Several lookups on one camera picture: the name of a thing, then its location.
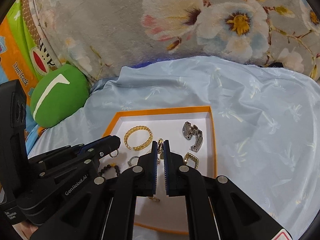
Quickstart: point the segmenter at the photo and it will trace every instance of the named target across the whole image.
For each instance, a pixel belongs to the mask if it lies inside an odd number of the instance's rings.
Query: light blue bedsheet
[[[298,239],[320,209],[320,87],[287,69],[217,57],[123,67],[117,81],[108,81],[83,108],[47,130],[29,157],[97,140],[117,111],[200,105],[213,110],[218,173]],[[144,234],[150,231],[135,228],[136,239],[149,239]]]

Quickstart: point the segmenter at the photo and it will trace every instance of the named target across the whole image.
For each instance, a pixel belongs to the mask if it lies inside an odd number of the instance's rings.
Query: green fabric
[[[31,96],[32,116],[46,88],[62,74],[70,84],[57,83],[40,104],[35,121],[42,127],[53,127],[84,106],[89,97],[89,84],[80,70],[69,64],[48,73],[39,81]]]
[[[38,78],[38,80],[42,79],[42,76],[34,70],[33,64],[30,58],[30,50],[34,47],[37,47],[35,44],[25,21],[22,17],[22,5],[21,1],[17,0],[12,7],[10,8],[7,19],[12,32],[12,35],[17,42],[17,46],[19,47],[21,54],[23,55],[25,61],[27,62],[29,69],[32,73]]]

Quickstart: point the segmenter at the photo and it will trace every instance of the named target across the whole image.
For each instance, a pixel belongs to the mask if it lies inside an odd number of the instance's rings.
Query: silver screw
[[[218,181],[219,181],[220,183],[222,183],[222,184],[225,184],[225,183],[228,182],[228,178],[225,177],[225,176],[220,176],[220,177],[218,177]]]
[[[139,173],[139,172],[143,171],[143,168],[141,166],[134,166],[132,170],[135,173]]]
[[[181,172],[187,172],[187,171],[189,171],[189,167],[186,166],[186,165],[182,165],[182,166],[179,167],[179,170],[180,170]]]
[[[103,177],[96,177],[94,179],[95,184],[100,185],[102,183],[104,183],[104,178]]]

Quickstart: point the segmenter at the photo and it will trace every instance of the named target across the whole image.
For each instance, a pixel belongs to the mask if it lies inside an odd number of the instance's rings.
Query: green pillow
[[[31,95],[33,119],[53,127],[74,114],[89,97],[89,84],[80,70],[69,64],[44,76]]]

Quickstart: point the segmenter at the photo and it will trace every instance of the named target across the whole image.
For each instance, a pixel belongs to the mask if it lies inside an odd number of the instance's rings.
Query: box
[[[195,153],[190,147],[195,143],[195,136],[190,141],[182,134],[182,127],[188,121],[196,125],[203,133],[203,143],[200,150]],[[135,126],[143,125],[153,133],[153,140],[159,138],[169,140],[171,152],[182,155],[187,152],[199,158],[198,170],[207,177],[217,177],[217,155],[212,111],[210,106],[193,106],[179,108],[149,109],[137,111],[117,112],[104,132],[103,136],[116,135],[121,139],[119,155],[116,158],[102,158],[101,166],[115,163],[121,171],[126,170],[128,161],[133,156],[141,156],[151,149],[151,144],[141,150],[129,150],[124,144],[124,135]],[[149,137],[145,130],[134,132],[128,138],[128,145],[132,147],[143,144]],[[188,165],[194,167],[190,160]],[[107,179],[115,176],[114,171],[107,171]],[[158,165],[157,189],[155,197],[160,202],[149,198],[138,197],[136,203],[135,225],[167,233],[188,234],[188,222],[184,197],[168,197],[164,186],[164,163]]]

